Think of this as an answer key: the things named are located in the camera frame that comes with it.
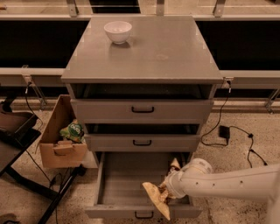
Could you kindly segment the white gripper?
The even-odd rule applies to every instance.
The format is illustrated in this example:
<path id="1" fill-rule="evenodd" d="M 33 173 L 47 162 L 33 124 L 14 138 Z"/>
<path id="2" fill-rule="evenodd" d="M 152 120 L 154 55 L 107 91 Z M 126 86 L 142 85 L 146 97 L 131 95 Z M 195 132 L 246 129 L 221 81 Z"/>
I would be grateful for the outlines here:
<path id="1" fill-rule="evenodd" d="M 186 196 L 184 187 L 181 185 L 181 179 L 184 177 L 184 171 L 169 171 L 164 178 L 163 186 L 167 195 L 171 199 L 182 199 Z"/>

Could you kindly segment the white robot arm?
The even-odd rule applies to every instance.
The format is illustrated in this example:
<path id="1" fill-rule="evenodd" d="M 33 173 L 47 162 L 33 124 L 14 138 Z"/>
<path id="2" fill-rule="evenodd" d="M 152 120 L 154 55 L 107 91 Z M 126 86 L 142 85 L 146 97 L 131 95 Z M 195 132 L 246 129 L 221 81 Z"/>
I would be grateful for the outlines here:
<path id="1" fill-rule="evenodd" d="M 213 173 L 204 159 L 195 158 L 166 179 L 168 192 L 178 199 L 222 197 L 268 203 L 266 224 L 280 222 L 280 164 Z"/>

